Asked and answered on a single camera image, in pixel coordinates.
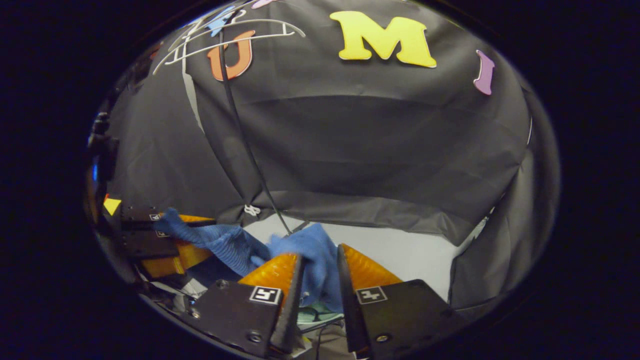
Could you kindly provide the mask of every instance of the yellow letter m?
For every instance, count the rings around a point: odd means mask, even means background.
[[[342,26],[344,50],[338,54],[343,60],[368,60],[371,52],[364,48],[366,40],[383,59],[389,59],[398,42],[402,49],[397,54],[403,63],[436,67],[436,60],[429,53],[424,30],[427,27],[416,20],[394,17],[383,29],[370,17],[361,12],[335,12],[329,18]]]

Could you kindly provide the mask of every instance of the blue cloth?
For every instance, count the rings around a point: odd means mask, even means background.
[[[271,259],[266,245],[242,227],[225,224],[189,227],[173,208],[167,209],[160,220],[154,223],[154,229],[211,250],[240,276],[246,276],[257,269],[259,265],[255,263],[259,263],[258,259],[263,262]]]
[[[330,311],[342,312],[338,248],[320,224],[284,238],[272,235],[271,242],[264,245],[236,225],[189,227],[175,209],[169,208],[155,222],[154,229],[211,250],[222,263],[243,277],[280,254],[299,254],[308,260],[302,277],[302,294],[308,295],[302,297],[300,306],[321,301]]]
[[[308,260],[302,277],[302,293],[308,293],[308,296],[303,297],[300,306],[310,306],[320,300],[330,311],[342,312],[338,248],[321,224],[314,224],[285,238],[272,235],[268,247],[271,257],[293,252]]]
[[[233,10],[234,8],[235,6],[229,6],[228,8],[222,10],[220,14]],[[233,15],[234,13],[228,13],[222,17],[220,17],[220,14],[217,14],[213,22],[207,25],[207,27],[211,29],[211,37],[216,36],[220,32],[220,30],[222,30],[220,26],[223,26],[227,22],[227,20],[229,20],[231,15]]]

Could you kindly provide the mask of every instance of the purple letter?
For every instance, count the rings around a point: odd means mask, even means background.
[[[476,54],[480,56],[480,74],[474,80],[474,85],[481,93],[491,95],[491,77],[495,64],[482,51],[476,50]]]
[[[257,8],[262,8],[264,5],[269,4],[272,1],[276,1],[276,0],[260,0],[256,3],[254,3],[253,5],[251,5],[252,9],[257,9]]]

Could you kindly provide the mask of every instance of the orange letter u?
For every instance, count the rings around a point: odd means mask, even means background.
[[[237,42],[238,44],[238,62],[233,66],[226,66],[227,68],[227,77],[229,79],[236,78],[244,73],[249,65],[251,65],[251,60],[253,58],[253,53],[251,50],[251,40],[250,37],[255,34],[254,30],[249,30],[247,32],[241,33],[236,36],[234,40],[240,40]],[[223,45],[224,50],[227,50],[229,44]],[[211,60],[211,72],[213,73],[213,77],[218,81],[222,81],[222,64],[220,63],[220,47],[215,47],[211,49],[207,54],[207,57]]]

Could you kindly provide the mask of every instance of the yellow triangle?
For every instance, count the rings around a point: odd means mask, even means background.
[[[349,265],[351,283],[354,290],[402,282],[392,272],[354,248],[346,244],[342,244],[342,248]]]
[[[107,209],[109,215],[113,216],[113,213],[116,212],[116,209],[118,209],[118,205],[120,205],[121,202],[122,200],[107,198],[104,201],[104,208]]]
[[[282,304],[284,304],[289,294],[297,260],[296,254],[280,254],[240,279],[238,283],[282,289],[284,294]]]

